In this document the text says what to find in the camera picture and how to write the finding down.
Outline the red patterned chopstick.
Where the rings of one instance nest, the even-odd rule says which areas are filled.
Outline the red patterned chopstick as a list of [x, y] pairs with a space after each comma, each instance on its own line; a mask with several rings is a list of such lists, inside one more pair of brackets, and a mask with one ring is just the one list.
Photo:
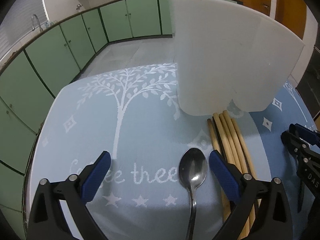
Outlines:
[[213, 120], [222, 142], [225, 159], [228, 163], [235, 165], [241, 173], [247, 173], [248, 168], [242, 147], [227, 111], [221, 114], [214, 113]]
[[233, 126], [234, 126], [235, 131], [236, 131], [237, 136], [238, 136], [238, 139], [240, 141], [240, 145], [242, 147], [243, 155], [244, 155], [244, 158], [246, 159], [247, 168], [248, 168], [250, 174], [255, 179], [257, 179], [258, 176], [256, 174], [255, 167], [254, 167], [250, 152], [249, 152], [249, 150], [247, 148], [247, 144], [246, 144], [246, 142], [244, 140], [244, 136], [242, 135], [242, 132], [240, 131], [240, 128], [239, 128], [238, 123], [236, 122], [236, 120], [234, 118], [231, 118], [231, 122], [233, 123]]

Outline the silver metal spoon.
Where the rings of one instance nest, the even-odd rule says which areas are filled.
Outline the silver metal spoon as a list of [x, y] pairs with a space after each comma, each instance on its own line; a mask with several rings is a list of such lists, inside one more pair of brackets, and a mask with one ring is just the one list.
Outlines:
[[199, 148], [190, 148], [181, 157], [178, 176], [190, 199], [190, 217], [185, 239], [193, 239], [197, 211], [196, 190], [206, 179], [207, 171], [206, 158]]

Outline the green lower kitchen cabinets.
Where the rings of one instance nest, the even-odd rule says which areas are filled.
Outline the green lower kitchen cabinets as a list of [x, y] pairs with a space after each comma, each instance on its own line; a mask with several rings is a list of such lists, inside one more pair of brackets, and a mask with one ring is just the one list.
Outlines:
[[168, 0], [114, 0], [55, 23], [1, 69], [1, 221], [24, 237], [23, 180], [31, 148], [61, 89], [106, 46], [171, 37]]

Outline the black shelf rack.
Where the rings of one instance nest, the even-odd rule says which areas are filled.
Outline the black shelf rack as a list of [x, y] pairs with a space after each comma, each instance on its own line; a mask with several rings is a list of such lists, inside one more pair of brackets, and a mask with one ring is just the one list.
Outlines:
[[312, 118], [319, 117], [320, 102], [320, 53], [319, 48], [314, 46], [313, 54], [302, 79], [300, 80], [297, 91], [303, 99]]

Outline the white double utensil holder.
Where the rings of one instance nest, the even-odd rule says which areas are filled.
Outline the white double utensil holder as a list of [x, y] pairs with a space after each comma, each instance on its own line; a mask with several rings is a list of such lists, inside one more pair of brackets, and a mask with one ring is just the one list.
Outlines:
[[223, 0], [169, 0], [177, 63], [178, 103], [194, 116], [233, 102], [261, 112], [273, 101], [303, 51], [290, 29]]

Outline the light blue placemat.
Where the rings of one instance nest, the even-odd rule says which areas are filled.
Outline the light blue placemat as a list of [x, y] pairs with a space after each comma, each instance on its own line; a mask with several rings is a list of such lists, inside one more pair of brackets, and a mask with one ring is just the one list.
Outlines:
[[189, 197], [178, 165], [190, 148], [212, 151], [207, 117], [178, 105], [176, 66], [152, 64], [78, 80], [60, 90], [31, 165], [28, 198], [41, 179], [79, 174], [103, 151], [112, 164], [87, 204], [109, 239], [184, 239]]

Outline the chrome sink faucet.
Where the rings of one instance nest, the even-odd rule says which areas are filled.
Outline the chrome sink faucet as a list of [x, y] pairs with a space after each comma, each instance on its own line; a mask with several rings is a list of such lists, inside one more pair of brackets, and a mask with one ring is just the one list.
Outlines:
[[40, 32], [43, 32], [43, 28], [42, 28], [42, 26], [41, 26], [41, 24], [40, 24], [40, 20], [39, 20], [39, 18], [38, 18], [38, 16], [36, 15], [36, 14], [33, 14], [32, 16], [31, 16], [31, 31], [35, 31], [35, 21], [36, 21], [36, 23], [37, 23], [37, 26], [38, 26], [38, 28], [39, 28], [39, 31]]

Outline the window roller blind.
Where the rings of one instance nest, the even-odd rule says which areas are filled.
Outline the window roller blind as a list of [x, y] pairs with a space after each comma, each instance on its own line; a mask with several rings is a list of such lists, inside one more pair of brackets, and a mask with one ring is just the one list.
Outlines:
[[39, 18], [40, 24], [47, 21], [42, 0], [15, 1], [1, 23], [1, 57], [31, 32], [33, 14]]

